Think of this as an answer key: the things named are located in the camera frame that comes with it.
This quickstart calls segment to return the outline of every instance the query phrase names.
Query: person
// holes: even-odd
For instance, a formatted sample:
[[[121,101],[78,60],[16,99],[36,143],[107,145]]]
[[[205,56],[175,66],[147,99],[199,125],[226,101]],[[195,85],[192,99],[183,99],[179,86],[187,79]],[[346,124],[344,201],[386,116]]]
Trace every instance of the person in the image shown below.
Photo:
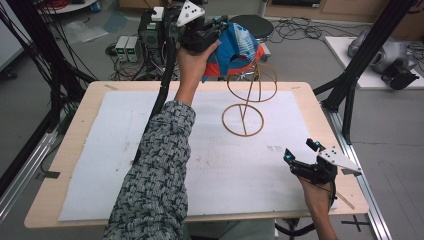
[[[123,181],[103,239],[183,239],[188,209],[184,186],[190,157],[188,138],[195,120],[191,104],[206,61],[218,44],[196,54],[179,49],[180,86],[174,100],[165,103],[149,122],[139,146],[140,160]],[[317,229],[322,229],[318,231],[320,238],[331,239],[333,235],[327,235],[331,227],[328,193],[319,189],[322,194],[303,180],[301,183]]]

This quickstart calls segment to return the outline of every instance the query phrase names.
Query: white sheet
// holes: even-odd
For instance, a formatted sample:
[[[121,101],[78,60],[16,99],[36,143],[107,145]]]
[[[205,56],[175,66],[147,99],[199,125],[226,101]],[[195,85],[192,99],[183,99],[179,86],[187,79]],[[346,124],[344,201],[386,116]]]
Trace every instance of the white sheet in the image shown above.
[[[109,218],[156,96],[106,94],[72,175],[60,221]],[[234,103],[242,101],[228,91],[196,93],[185,181],[188,215],[306,210],[300,184],[283,160],[289,148],[298,160],[315,162],[293,94],[279,91],[267,102],[251,103],[265,118],[264,128],[253,137],[235,136],[222,125],[224,109]]]

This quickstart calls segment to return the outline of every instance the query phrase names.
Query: wooden table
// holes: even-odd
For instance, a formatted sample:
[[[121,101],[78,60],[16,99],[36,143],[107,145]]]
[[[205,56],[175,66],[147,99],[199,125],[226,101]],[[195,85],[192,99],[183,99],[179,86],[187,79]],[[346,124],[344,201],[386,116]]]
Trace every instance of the wooden table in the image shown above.
[[[172,82],[170,90],[177,90],[179,82]],[[231,83],[233,90],[247,90],[249,82]],[[262,84],[262,90],[273,90],[273,82]],[[25,219],[28,228],[75,227],[106,225],[107,220],[101,221],[67,221],[59,222],[58,216],[65,201],[69,181],[73,169],[83,150],[86,137],[97,116],[103,97],[108,91],[156,91],[159,82],[94,82],[91,83],[74,119],[63,139],[63,142],[53,160],[50,171],[60,172],[58,179],[46,178],[32,204]],[[199,91],[226,90],[225,82],[207,82],[200,84]],[[322,109],[307,83],[278,82],[279,91],[291,91],[296,98],[303,119],[312,139],[319,139],[324,146],[338,147],[337,140],[332,132]],[[343,175],[341,171],[336,179],[338,208],[330,211],[331,215],[365,214],[368,204],[353,175]],[[273,219],[297,218],[309,216],[307,211],[293,211],[284,213],[246,213],[239,215],[196,216],[187,217],[188,222],[195,221],[222,221],[243,219]]]

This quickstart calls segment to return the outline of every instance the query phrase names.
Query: floor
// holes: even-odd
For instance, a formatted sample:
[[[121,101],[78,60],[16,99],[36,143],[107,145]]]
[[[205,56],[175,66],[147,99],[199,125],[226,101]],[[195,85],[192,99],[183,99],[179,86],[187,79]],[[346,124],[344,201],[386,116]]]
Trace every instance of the floor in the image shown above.
[[[106,47],[116,42],[120,35],[136,34],[138,27],[137,15],[132,15],[135,17],[130,20],[123,20],[114,9],[113,5],[106,5],[100,13],[85,9],[60,17],[63,24],[89,20],[86,23],[88,27],[107,26],[113,29],[116,26],[113,23],[111,26],[111,19],[115,19],[124,26],[94,41],[72,44],[87,67],[101,80],[107,80],[113,73],[113,63],[104,52]],[[359,34],[362,29],[366,27],[351,28],[349,31]],[[340,34],[334,29],[328,31]],[[272,39],[279,40],[276,33]],[[272,53],[267,64],[276,70],[278,81],[304,81],[316,88],[343,71],[330,49],[318,40],[284,40],[282,43],[268,42],[267,46]],[[0,105],[0,174],[4,173],[49,110],[49,88],[31,60],[23,54],[12,67],[18,77],[0,81],[0,100],[3,103]],[[423,90],[357,90],[355,95],[351,139],[393,239],[424,239],[424,205],[420,204],[424,202],[424,164],[421,163],[424,156],[422,93]],[[323,93],[317,98],[324,100],[327,95]],[[46,166],[52,157],[46,160]],[[36,175],[0,225],[1,239],[101,238],[103,227],[25,228],[23,221],[41,185]],[[366,216],[356,218],[359,222],[367,222]],[[353,222],[353,216],[332,217],[332,221],[341,239],[374,238],[368,225],[342,223]],[[309,222],[309,219],[302,219],[300,226]],[[193,232],[216,235],[222,227],[205,223],[191,226],[191,229]],[[311,232],[298,239],[316,239],[316,234]]]

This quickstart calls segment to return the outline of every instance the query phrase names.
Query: patterned shirt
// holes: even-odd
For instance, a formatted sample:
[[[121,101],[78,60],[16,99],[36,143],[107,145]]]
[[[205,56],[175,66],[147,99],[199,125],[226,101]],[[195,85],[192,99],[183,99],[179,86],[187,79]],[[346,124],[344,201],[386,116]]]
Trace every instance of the patterned shirt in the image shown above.
[[[185,103],[167,102],[143,135],[137,164],[127,173],[104,239],[182,239],[187,215],[184,186],[195,120]]]

